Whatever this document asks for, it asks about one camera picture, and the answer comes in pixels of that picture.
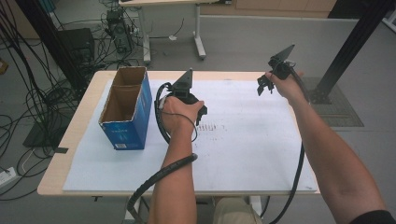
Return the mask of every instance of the hand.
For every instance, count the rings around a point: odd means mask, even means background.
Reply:
[[[184,129],[185,132],[194,130],[194,122],[197,119],[198,111],[204,105],[204,101],[198,101],[193,105],[186,105],[177,99],[175,96],[170,96],[165,99],[163,105],[163,126],[165,130],[172,136],[172,134],[179,129]]]
[[[297,75],[299,77],[302,77],[304,73],[298,72]],[[288,99],[289,104],[292,104],[294,101],[298,101],[301,99],[304,100],[304,94],[292,75],[288,76],[284,80],[279,79],[277,76],[270,72],[266,72],[265,76],[270,79],[270,81],[274,82],[279,94]]]

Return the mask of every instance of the sleeve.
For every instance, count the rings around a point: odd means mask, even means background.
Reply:
[[[396,224],[390,212],[377,210],[356,217],[351,224]]]

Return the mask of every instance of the table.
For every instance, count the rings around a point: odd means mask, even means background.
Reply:
[[[134,7],[137,9],[140,29],[143,36],[143,60],[145,64],[151,62],[149,35],[146,31],[145,21],[148,18],[163,19],[171,17],[172,14],[193,15],[195,18],[195,31],[193,32],[195,45],[198,49],[198,55],[201,59],[206,57],[204,45],[200,36],[200,4],[212,3],[216,0],[132,0],[121,2],[121,7]]]
[[[72,161],[78,148],[78,143],[81,141],[83,134],[86,132],[89,125],[90,118],[94,109],[96,108],[102,93],[104,92],[105,86],[109,80],[115,76],[115,71],[100,71],[97,72],[86,90],[84,97],[81,100],[78,110],[75,116],[70,122],[69,127],[64,134],[59,147],[68,148],[67,153],[55,153],[52,161],[44,174],[37,192],[41,195],[81,195],[81,196],[130,196],[130,191],[116,191],[116,190],[97,190],[97,191],[66,191],[64,190],[64,183],[71,169]],[[149,79],[167,79],[177,80],[184,71],[148,71]],[[256,80],[257,77],[262,75],[261,72],[200,72],[194,71],[194,80]],[[315,187],[312,190],[298,191],[297,193],[315,193]],[[246,192],[209,192],[211,195],[247,195]],[[250,192],[255,195],[265,195],[268,192],[255,191]],[[287,191],[278,192],[277,194],[288,194]]]

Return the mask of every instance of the open box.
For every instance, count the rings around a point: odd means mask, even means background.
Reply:
[[[115,149],[144,149],[151,103],[146,67],[120,68],[99,118]]]

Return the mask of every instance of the electrical outlet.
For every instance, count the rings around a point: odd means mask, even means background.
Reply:
[[[18,178],[18,176],[15,173],[14,167],[8,168],[8,173],[6,171],[3,171],[0,174],[0,188],[11,183],[13,180],[15,180],[17,178]]]

